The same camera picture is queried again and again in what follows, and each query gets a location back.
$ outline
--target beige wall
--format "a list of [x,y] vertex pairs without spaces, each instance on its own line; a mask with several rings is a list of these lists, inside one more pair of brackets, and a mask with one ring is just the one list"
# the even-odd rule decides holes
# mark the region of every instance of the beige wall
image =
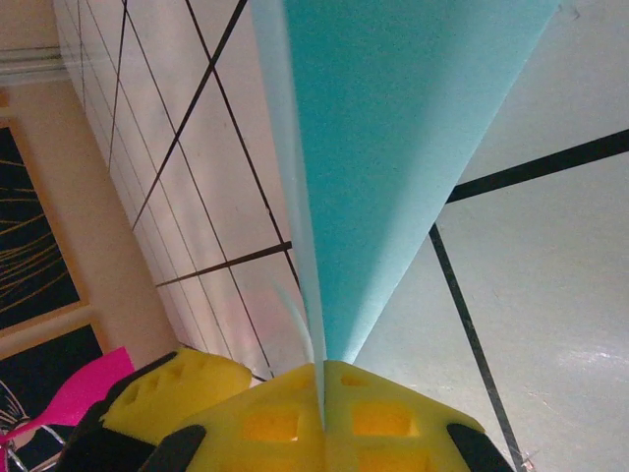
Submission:
[[0,50],[58,46],[52,0],[0,0]]
[[89,305],[5,336],[0,356],[89,316],[100,319],[112,347],[128,348],[137,367],[172,350],[177,346],[173,330],[71,83],[5,92]]

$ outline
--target picture frame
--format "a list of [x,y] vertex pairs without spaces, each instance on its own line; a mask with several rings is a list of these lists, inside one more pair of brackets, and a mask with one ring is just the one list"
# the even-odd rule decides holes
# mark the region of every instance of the picture frame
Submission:
[[[9,170],[15,175],[9,176]],[[11,187],[21,184],[29,187]],[[11,116],[0,118],[0,264],[5,266],[0,275],[0,338],[88,303],[26,133]]]
[[[110,351],[96,318],[52,330],[9,352],[0,352],[0,430],[4,434],[35,418],[59,387],[85,364]],[[16,437],[12,451],[28,470],[56,461],[72,427],[46,427]],[[8,472],[19,472],[8,460]]]

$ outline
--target square hole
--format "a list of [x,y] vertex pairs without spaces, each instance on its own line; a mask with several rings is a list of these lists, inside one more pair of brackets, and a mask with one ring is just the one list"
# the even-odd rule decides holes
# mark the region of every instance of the square hole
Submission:
[[362,450],[358,472],[435,472],[423,450]]
[[243,425],[243,438],[250,441],[297,440],[299,412],[290,408],[261,408],[252,412]]
[[352,410],[356,436],[418,436],[417,423],[411,410],[401,403],[365,401]]

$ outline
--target yellow foam piece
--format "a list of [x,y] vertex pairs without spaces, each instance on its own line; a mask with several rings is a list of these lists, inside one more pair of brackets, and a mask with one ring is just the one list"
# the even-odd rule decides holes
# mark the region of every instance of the yellow foam piece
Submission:
[[103,426],[158,445],[189,416],[249,388],[252,373],[224,357],[181,348],[116,398]]
[[343,362],[325,363],[324,432],[313,365],[186,420],[206,435],[187,472],[469,472],[446,426],[474,419]]

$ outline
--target pink object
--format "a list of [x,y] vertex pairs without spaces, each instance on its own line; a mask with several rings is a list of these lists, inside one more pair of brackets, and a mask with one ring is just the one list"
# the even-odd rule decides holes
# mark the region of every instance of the pink object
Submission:
[[[124,347],[91,361],[61,385],[43,413],[7,435],[0,436],[0,445],[44,425],[77,426],[91,405],[102,400],[113,384],[133,371],[134,365]],[[0,472],[5,472],[5,453],[2,448]]]

